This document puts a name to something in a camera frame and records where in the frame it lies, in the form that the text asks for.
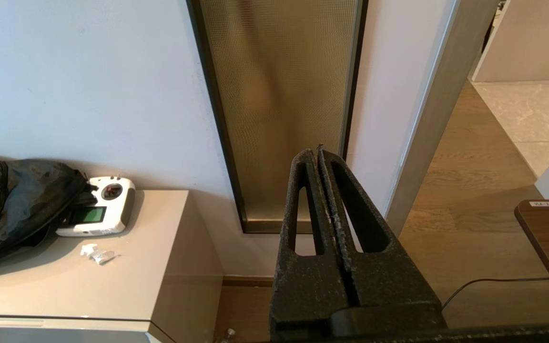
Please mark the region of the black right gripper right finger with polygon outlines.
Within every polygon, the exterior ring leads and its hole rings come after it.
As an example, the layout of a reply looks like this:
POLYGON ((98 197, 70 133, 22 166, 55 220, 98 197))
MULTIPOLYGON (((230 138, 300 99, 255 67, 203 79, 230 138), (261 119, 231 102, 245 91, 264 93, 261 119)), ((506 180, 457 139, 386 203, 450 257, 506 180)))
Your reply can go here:
POLYGON ((440 300, 344 159, 319 148, 318 171, 348 297, 330 317, 333 333, 445 329, 440 300))

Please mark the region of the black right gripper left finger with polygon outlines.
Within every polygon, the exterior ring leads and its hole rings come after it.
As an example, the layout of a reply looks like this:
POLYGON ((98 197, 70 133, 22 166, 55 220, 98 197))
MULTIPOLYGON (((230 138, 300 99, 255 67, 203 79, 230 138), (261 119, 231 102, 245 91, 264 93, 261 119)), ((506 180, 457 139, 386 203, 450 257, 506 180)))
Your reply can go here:
POLYGON ((323 339, 330 318, 348 305, 326 195, 313 150, 294 157, 280 232, 270 303, 272 340, 323 339), (299 192, 305 189, 315 254, 296 252, 299 192))

